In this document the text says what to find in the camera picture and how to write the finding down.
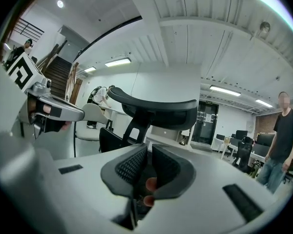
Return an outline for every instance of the round recessed light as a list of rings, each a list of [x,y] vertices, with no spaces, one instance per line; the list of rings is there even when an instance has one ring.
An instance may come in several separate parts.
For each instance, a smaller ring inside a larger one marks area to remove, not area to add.
[[[60,8],[63,8],[64,3],[63,3],[61,0],[58,0],[57,5],[58,5]]]

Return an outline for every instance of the glass door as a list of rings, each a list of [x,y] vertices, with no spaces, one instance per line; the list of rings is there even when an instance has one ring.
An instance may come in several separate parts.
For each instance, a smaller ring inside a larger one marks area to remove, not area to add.
[[[211,145],[217,122],[218,105],[200,101],[192,141]]]

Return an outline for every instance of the black rectangular slot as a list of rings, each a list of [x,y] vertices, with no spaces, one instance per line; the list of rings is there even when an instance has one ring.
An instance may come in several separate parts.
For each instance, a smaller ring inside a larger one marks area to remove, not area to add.
[[[263,213],[262,209],[236,184],[224,186],[223,190],[247,222],[252,221]]]
[[[83,168],[81,165],[73,165],[73,166],[59,168],[59,171],[61,174],[67,174],[67,173],[79,170],[81,168]]]

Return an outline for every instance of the ceiling light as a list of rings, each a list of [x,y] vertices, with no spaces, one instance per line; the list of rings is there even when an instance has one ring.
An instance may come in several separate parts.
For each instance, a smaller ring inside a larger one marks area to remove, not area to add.
[[[63,8],[64,3],[63,3],[61,0],[58,0],[57,5],[58,5],[60,8]]]
[[[216,91],[219,91],[219,92],[223,92],[223,93],[226,93],[226,94],[230,94],[230,95],[233,95],[233,96],[240,96],[241,93],[239,92],[235,92],[235,91],[232,91],[232,90],[229,90],[229,89],[225,89],[225,88],[220,88],[220,87],[216,87],[216,86],[210,86],[211,90],[216,90]]]
[[[131,60],[128,57],[123,58],[123,59],[119,59],[119,60],[115,60],[115,61],[107,62],[106,66],[112,67],[112,66],[127,64],[127,63],[131,63]]]
[[[95,67],[91,67],[91,68],[87,68],[86,70],[85,70],[85,72],[91,72],[91,71],[94,71],[94,70],[96,70],[96,68]]]
[[[261,0],[267,6],[269,6],[272,10],[274,10],[291,28],[293,31],[293,18],[288,12],[288,10],[284,7],[284,5],[279,0]]]
[[[8,44],[6,44],[6,43],[5,43],[4,45],[5,45],[5,46],[7,46],[7,48],[8,48],[9,50],[11,50],[11,48],[9,47],[9,45],[8,45]]]
[[[262,100],[257,99],[256,102],[265,105],[266,107],[273,107],[271,105],[269,105],[268,103],[263,102]]]

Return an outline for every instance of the person in white shirt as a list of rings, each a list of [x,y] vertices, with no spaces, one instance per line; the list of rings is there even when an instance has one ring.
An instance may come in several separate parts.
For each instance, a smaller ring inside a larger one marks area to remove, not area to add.
[[[107,99],[107,90],[110,90],[111,88],[115,88],[114,85],[110,85],[108,89],[106,87],[101,87],[97,91],[93,91],[93,94],[91,93],[92,97],[92,103],[96,105],[103,105],[103,102],[110,108],[111,106],[108,104]],[[97,122],[95,121],[88,121],[87,122],[87,127],[88,128],[96,128]]]

